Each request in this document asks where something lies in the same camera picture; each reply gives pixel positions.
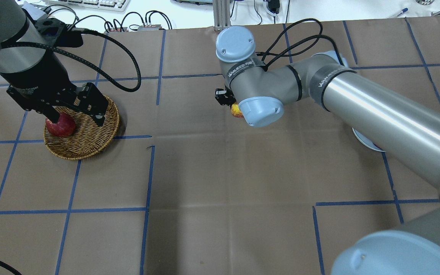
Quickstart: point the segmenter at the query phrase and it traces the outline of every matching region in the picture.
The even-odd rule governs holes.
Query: robotic arm
[[[51,50],[22,47],[24,43],[80,47],[82,33],[54,18],[33,19],[14,0],[0,0],[0,75],[10,84],[7,93],[21,108],[57,123],[60,115],[53,106],[65,106],[103,125],[108,101],[93,83],[75,86]]]
[[[439,113],[342,66],[335,52],[265,71],[246,28],[223,30],[216,46],[226,89],[215,97],[220,104],[237,101],[250,126],[275,122],[283,105],[311,97],[440,191]],[[440,209],[363,238],[332,269],[333,275],[433,273],[440,274]]]

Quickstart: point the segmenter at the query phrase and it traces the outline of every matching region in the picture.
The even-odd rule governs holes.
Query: kinova logo
[[[331,71],[325,78],[323,78],[323,80],[318,84],[318,87],[321,87],[325,84],[325,82],[327,82],[327,80],[334,75],[337,71],[339,71],[339,69],[333,70]]]
[[[252,61],[247,61],[247,62],[245,62],[244,64],[241,64],[241,65],[237,66],[237,68],[235,68],[235,69],[229,71],[229,73],[228,73],[228,77],[231,77],[232,75],[234,75],[235,73],[237,73],[237,71],[240,70],[241,68],[244,68],[245,66],[249,66],[249,65],[252,65],[252,64],[253,64]]]

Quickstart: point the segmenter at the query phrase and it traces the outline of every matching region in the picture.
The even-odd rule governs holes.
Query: red apple
[[[76,130],[76,123],[66,113],[60,113],[57,123],[52,123],[48,118],[45,118],[45,125],[47,125],[50,134],[59,137],[70,136]]]

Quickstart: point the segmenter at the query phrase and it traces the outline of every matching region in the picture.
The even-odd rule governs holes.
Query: yellow fruit
[[[237,102],[232,104],[232,106],[230,107],[230,111],[232,112],[232,115],[235,117],[244,117],[241,110],[239,109],[239,104]]]

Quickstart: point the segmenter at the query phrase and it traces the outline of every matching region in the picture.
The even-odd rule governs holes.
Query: blue joint cap
[[[256,43],[254,36],[245,27],[231,26],[222,30],[215,42],[217,57],[227,63],[237,63],[251,56]]]
[[[332,59],[334,59],[337,63],[339,63],[339,60],[337,59],[337,54],[335,54],[335,50],[330,50],[330,51],[328,51],[328,52],[319,52],[319,53],[316,53],[316,54],[314,54],[314,55],[312,55],[312,56],[315,56],[315,55],[317,55],[317,54],[325,54],[325,55],[327,55],[327,56],[330,56]],[[347,63],[347,60],[344,58],[344,57],[342,57],[341,56],[341,58],[342,58],[342,62],[344,63],[344,66],[346,66],[347,68],[349,68],[349,63]]]

